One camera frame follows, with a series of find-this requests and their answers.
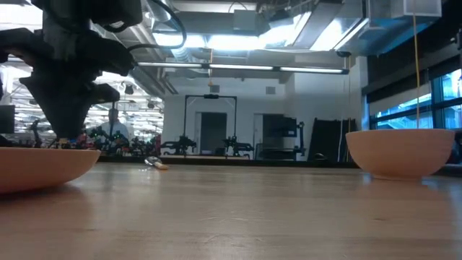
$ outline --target black panel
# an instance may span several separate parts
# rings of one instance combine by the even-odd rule
[[[14,134],[14,105],[0,105],[0,134]]]

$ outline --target black cable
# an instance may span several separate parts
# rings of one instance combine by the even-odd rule
[[[179,29],[181,31],[181,35],[183,36],[183,41],[178,45],[172,45],[172,46],[162,46],[162,45],[150,44],[150,43],[136,44],[136,45],[128,47],[127,48],[128,51],[133,51],[133,50],[136,50],[136,49],[139,49],[139,48],[176,49],[176,48],[183,47],[185,45],[185,43],[186,43],[186,38],[188,36],[186,35],[186,28],[183,25],[183,23],[180,21],[180,18],[178,18],[176,13],[170,7],[168,7],[167,4],[162,3],[162,1],[160,1],[160,0],[151,0],[151,1],[153,1],[154,3],[156,3],[157,5],[162,7],[172,17],[173,22],[175,22],[175,24],[179,27]]]
[[[231,7],[234,5],[234,4],[240,4],[241,6],[243,6],[245,8],[245,10],[248,10],[247,7],[240,1],[234,1],[231,5],[230,5],[230,8],[228,9],[228,12],[231,12]]]

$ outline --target small object on table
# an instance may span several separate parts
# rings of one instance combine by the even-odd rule
[[[149,156],[148,158],[144,159],[144,163],[149,166],[154,166],[159,170],[168,170],[168,166],[162,163],[162,161],[154,156]]]

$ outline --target person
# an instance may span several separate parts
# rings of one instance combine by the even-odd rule
[[[113,129],[112,129],[112,135],[114,136],[114,134],[117,133],[117,131],[119,131],[120,134],[122,134],[125,138],[129,139],[130,136],[129,136],[129,133],[128,133],[128,129],[127,129],[127,126],[124,125],[123,123],[121,123],[119,120],[118,120],[118,110],[115,109],[115,108],[111,108],[109,110],[109,122],[105,122],[101,125],[101,129],[106,132],[107,135],[111,135],[110,133],[110,125],[113,124]]]

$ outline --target door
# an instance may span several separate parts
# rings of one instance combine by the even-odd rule
[[[201,155],[224,155],[226,139],[227,114],[201,114]]]

